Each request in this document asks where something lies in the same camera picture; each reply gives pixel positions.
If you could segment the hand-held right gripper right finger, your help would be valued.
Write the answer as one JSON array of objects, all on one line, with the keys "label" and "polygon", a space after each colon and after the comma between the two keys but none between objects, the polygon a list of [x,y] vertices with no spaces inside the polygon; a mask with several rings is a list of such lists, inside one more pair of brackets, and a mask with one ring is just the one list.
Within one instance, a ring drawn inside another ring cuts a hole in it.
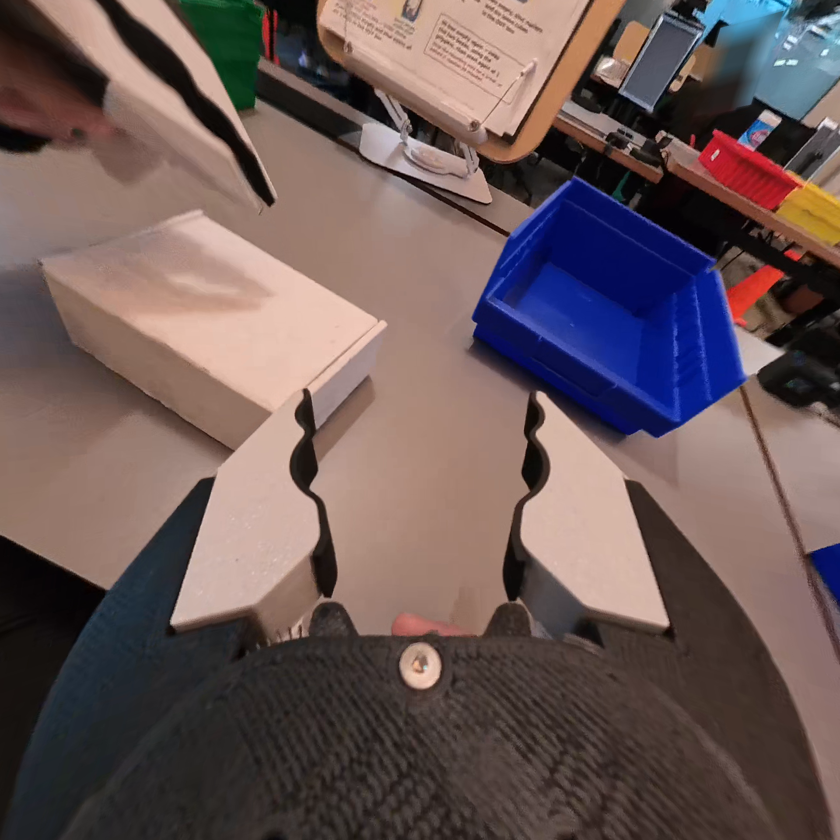
[{"label": "hand-held right gripper right finger", "polygon": [[628,480],[543,392],[528,397],[527,486],[514,507],[502,580],[545,636],[604,622],[660,635],[670,621]]}]

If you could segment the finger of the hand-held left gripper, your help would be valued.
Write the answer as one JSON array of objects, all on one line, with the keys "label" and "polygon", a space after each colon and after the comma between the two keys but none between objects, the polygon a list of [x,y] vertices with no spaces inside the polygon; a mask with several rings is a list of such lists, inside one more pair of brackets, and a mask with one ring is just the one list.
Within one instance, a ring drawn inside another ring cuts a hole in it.
[{"label": "finger of the hand-held left gripper", "polygon": [[233,193],[248,192],[258,207],[273,207],[277,193],[210,55],[177,3],[107,1],[105,15],[132,57],[183,107],[181,121],[227,158]]},{"label": "finger of the hand-held left gripper", "polygon": [[110,120],[135,139],[163,155],[163,162],[189,172],[196,179],[235,201],[249,204],[248,192],[230,192],[236,186],[227,158],[220,161],[206,146],[200,132],[184,125],[183,107],[175,96],[131,56],[115,34],[106,15],[106,2],[30,2],[108,82],[103,107]]}]

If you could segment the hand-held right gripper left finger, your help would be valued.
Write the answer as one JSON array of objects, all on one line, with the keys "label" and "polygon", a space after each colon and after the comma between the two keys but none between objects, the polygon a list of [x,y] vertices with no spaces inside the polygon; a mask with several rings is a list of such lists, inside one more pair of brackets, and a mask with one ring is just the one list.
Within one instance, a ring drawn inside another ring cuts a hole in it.
[{"label": "hand-held right gripper left finger", "polygon": [[177,596],[179,634],[245,620],[291,634],[333,593],[337,562],[309,390],[294,392],[219,468]]}]

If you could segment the green plastic bin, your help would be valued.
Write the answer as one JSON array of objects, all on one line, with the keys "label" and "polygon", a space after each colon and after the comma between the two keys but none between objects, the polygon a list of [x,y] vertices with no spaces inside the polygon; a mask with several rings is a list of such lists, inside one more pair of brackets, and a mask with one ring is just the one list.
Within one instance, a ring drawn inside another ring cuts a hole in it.
[{"label": "green plastic bin", "polygon": [[181,1],[237,111],[256,105],[264,9],[252,1]]}]

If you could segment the white cardboard mailer box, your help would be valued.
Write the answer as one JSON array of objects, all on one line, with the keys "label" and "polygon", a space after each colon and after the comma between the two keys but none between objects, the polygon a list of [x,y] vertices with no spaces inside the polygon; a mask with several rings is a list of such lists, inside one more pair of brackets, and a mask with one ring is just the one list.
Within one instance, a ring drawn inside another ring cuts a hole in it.
[{"label": "white cardboard mailer box", "polygon": [[199,211],[39,267],[79,349],[231,450],[302,390],[323,425],[387,327]]}]

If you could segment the blue plastic bin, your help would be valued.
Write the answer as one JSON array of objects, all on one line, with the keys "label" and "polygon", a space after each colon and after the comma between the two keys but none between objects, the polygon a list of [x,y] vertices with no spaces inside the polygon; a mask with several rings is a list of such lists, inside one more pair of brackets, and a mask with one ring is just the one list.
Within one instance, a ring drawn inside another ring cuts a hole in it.
[{"label": "blue plastic bin", "polygon": [[748,380],[715,261],[577,177],[509,235],[472,319],[626,436],[666,436]]}]

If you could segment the person's left hand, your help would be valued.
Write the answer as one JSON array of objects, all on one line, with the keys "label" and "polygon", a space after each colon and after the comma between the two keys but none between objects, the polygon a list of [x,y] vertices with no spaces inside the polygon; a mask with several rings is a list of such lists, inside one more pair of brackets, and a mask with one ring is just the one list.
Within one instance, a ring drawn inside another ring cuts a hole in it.
[{"label": "person's left hand", "polygon": [[4,130],[69,144],[110,140],[118,133],[102,108],[78,89],[49,81],[32,87],[3,80],[1,123]]}]

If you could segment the person's dark clothing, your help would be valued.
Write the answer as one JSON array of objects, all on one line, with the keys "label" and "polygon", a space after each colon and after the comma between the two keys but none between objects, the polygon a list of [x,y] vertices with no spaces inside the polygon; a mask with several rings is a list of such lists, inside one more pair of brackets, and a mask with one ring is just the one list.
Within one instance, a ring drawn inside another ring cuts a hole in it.
[{"label": "person's dark clothing", "polygon": [[105,590],[1,538],[1,820],[40,710]]}]

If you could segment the blue plastic item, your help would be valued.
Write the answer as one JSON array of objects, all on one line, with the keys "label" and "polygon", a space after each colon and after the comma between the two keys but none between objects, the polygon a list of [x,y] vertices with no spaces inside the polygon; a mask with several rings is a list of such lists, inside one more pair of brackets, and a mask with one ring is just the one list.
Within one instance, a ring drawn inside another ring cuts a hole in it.
[{"label": "blue plastic item", "polygon": [[809,557],[825,588],[839,606],[839,543],[816,549],[809,553]]}]

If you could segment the white stand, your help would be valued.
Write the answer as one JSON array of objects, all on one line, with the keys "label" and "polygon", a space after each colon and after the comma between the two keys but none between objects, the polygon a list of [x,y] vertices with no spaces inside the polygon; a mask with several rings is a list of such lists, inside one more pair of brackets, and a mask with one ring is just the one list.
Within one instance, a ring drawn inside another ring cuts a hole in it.
[{"label": "white stand", "polygon": [[492,196],[480,169],[475,149],[453,140],[453,151],[439,149],[412,136],[413,125],[403,106],[389,94],[374,89],[394,128],[366,123],[361,131],[359,153],[368,162],[426,186],[432,186],[474,203],[487,206]]}]

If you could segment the dark electronic device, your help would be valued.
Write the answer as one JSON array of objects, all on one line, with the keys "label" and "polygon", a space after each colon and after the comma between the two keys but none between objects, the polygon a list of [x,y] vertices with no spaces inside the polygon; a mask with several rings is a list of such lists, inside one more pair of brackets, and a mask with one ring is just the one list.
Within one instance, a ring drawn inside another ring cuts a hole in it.
[{"label": "dark electronic device", "polygon": [[787,350],[760,368],[756,378],[761,387],[788,406],[805,408],[822,404],[839,407],[838,369],[801,350]]}]

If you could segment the yellow storage bin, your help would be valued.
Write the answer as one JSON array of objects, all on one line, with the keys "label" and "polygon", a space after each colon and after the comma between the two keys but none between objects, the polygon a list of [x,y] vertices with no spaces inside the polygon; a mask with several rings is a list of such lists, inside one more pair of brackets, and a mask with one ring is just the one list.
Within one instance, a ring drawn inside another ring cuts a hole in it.
[{"label": "yellow storage bin", "polygon": [[839,243],[839,199],[820,186],[803,182],[782,201],[776,214],[826,245]]}]

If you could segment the red storage bin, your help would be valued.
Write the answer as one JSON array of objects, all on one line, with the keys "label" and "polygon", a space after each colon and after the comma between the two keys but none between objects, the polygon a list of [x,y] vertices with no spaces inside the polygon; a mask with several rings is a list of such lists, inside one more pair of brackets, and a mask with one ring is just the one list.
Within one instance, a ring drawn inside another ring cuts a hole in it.
[{"label": "red storage bin", "polygon": [[799,178],[718,129],[697,162],[715,181],[771,212],[802,188]]}]

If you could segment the printed white carton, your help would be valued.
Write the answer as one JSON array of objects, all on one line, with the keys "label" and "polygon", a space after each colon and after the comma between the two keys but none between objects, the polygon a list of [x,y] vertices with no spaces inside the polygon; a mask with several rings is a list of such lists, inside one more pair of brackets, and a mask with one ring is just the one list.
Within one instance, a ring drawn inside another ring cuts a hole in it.
[{"label": "printed white carton", "polygon": [[739,136],[738,142],[748,149],[757,151],[781,122],[781,115],[768,109],[762,110]]}]

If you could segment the tilted grey screen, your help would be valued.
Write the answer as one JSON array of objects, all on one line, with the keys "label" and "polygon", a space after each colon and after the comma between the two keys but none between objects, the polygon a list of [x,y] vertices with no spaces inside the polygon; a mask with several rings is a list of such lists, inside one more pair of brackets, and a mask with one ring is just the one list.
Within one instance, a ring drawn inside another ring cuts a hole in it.
[{"label": "tilted grey screen", "polygon": [[703,25],[693,17],[661,14],[618,88],[618,95],[651,113],[703,34]]}]

